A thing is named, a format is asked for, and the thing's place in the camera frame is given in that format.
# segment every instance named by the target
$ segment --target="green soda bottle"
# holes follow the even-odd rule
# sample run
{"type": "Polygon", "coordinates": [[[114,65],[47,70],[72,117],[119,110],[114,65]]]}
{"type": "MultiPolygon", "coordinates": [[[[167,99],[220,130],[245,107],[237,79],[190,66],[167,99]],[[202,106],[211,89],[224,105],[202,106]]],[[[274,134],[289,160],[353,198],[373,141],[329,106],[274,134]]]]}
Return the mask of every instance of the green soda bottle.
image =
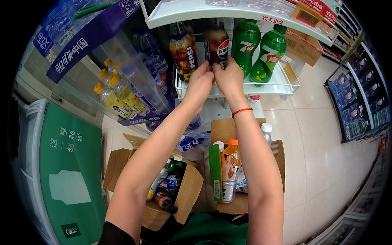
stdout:
{"type": "Polygon", "coordinates": [[[267,83],[271,79],[274,67],[286,52],[287,27],[275,24],[274,29],[264,34],[260,42],[260,55],[250,71],[249,80],[255,83],[267,83]]]}
{"type": "Polygon", "coordinates": [[[257,20],[245,19],[234,31],[234,55],[233,58],[244,71],[244,77],[252,69],[252,56],[260,43],[261,33],[256,25],[257,20]]]}

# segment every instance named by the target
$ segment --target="green bottle cap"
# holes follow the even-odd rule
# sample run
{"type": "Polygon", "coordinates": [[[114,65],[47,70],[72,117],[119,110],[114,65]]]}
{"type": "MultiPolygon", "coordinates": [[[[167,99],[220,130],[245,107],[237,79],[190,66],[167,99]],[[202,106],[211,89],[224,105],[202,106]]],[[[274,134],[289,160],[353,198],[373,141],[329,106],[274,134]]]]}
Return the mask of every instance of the green bottle cap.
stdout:
{"type": "Polygon", "coordinates": [[[287,27],[285,27],[285,26],[283,26],[283,25],[275,24],[275,25],[274,25],[274,30],[277,31],[277,32],[286,34],[287,27]]]}

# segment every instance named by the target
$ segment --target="orange bottle cap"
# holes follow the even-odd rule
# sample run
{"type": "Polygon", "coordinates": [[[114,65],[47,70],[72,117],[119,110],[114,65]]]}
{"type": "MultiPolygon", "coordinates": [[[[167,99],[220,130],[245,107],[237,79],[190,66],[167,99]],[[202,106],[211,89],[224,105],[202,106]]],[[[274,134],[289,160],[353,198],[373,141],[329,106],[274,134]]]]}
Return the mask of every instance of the orange bottle cap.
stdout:
{"type": "Polygon", "coordinates": [[[236,139],[229,139],[228,144],[229,145],[238,145],[238,140],[236,140],[236,139]]]}

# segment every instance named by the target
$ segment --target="store shelf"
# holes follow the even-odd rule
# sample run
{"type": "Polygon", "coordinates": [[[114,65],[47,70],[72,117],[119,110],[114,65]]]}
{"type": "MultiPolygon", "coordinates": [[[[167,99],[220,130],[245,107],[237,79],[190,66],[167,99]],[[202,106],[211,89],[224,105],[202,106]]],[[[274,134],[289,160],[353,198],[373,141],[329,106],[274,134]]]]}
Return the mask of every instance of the store shelf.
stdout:
{"type": "Polygon", "coordinates": [[[343,17],[342,14],[339,14],[340,18],[348,25],[348,27],[354,32],[357,33],[357,30],[354,30],[354,28],[348,23],[348,21],[346,20],[346,18],[343,17]]]}
{"type": "Polygon", "coordinates": [[[347,53],[347,51],[345,51],[342,47],[340,47],[339,45],[337,45],[335,42],[333,43],[334,46],[338,47],[340,50],[342,50],[344,53],[347,53]]]}
{"type": "Polygon", "coordinates": [[[388,101],[390,102],[388,87],[387,87],[387,84],[385,83],[385,79],[384,79],[383,74],[381,73],[380,67],[378,67],[378,64],[377,64],[376,60],[374,59],[373,55],[370,53],[370,51],[369,51],[369,49],[366,47],[366,45],[365,45],[363,42],[361,42],[361,45],[362,45],[362,47],[364,48],[364,50],[368,53],[370,59],[372,60],[374,66],[376,67],[377,72],[378,72],[378,74],[380,75],[381,81],[383,82],[385,91],[386,91],[386,93],[387,93],[388,101]]]}
{"type": "Polygon", "coordinates": [[[367,111],[368,116],[369,116],[370,128],[371,128],[371,129],[374,129],[374,121],[373,121],[372,112],[370,111],[369,102],[368,102],[367,99],[366,99],[366,95],[365,95],[365,92],[364,92],[364,90],[363,90],[362,84],[359,82],[359,79],[358,79],[358,77],[357,77],[357,74],[354,72],[354,70],[352,69],[350,63],[348,63],[348,62],[347,62],[347,67],[348,67],[348,69],[350,70],[351,75],[354,77],[354,80],[355,80],[355,82],[356,82],[357,85],[358,85],[359,91],[361,92],[363,101],[364,101],[364,103],[365,103],[366,111],[367,111]]]}
{"type": "Polygon", "coordinates": [[[348,45],[351,45],[342,35],[338,34],[338,36],[343,39],[343,42],[347,43],[348,45]]]}
{"type": "MultiPolygon", "coordinates": [[[[257,54],[260,52],[260,45],[256,48],[252,64],[258,59],[257,54]]],[[[198,63],[202,64],[205,61],[204,46],[203,42],[196,43],[196,53],[198,56],[198,63]]],[[[294,89],[299,87],[301,84],[291,84],[283,67],[280,62],[275,65],[274,72],[272,73],[271,80],[268,83],[263,83],[261,87],[256,87],[255,83],[249,81],[249,76],[244,79],[244,94],[247,95],[284,95],[293,96],[294,89]]],[[[176,90],[178,94],[178,99],[181,101],[187,92],[188,84],[179,79],[178,73],[176,71],[176,90]]],[[[212,85],[211,92],[207,98],[219,98],[224,97],[223,93],[218,88],[217,84],[212,85]]]]}
{"type": "Polygon", "coordinates": [[[354,40],[354,38],[351,36],[351,34],[346,30],[346,28],[344,28],[344,26],[342,26],[342,24],[339,23],[339,21],[336,21],[335,24],[338,24],[340,29],[343,30],[350,39],[354,40]]]}
{"type": "Polygon", "coordinates": [[[332,45],[332,40],[323,34],[319,29],[312,28],[289,16],[279,14],[275,11],[259,11],[252,9],[240,2],[234,7],[210,6],[205,0],[181,0],[172,2],[160,1],[150,15],[147,14],[144,3],[140,2],[148,28],[156,28],[184,20],[199,18],[229,17],[229,18],[249,18],[254,20],[267,19],[276,23],[281,21],[281,25],[301,31],[309,36],[315,37],[328,46],[332,45]]]}

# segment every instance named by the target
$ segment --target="cola bottle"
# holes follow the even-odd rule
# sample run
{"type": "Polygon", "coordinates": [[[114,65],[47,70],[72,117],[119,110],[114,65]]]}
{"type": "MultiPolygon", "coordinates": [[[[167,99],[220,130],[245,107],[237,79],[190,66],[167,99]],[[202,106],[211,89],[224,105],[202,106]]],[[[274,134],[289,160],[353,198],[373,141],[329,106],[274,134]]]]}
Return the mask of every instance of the cola bottle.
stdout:
{"type": "Polygon", "coordinates": [[[229,51],[229,36],[223,22],[219,18],[211,18],[203,33],[205,59],[210,66],[217,63],[222,69],[226,68],[226,57],[229,51]]]}

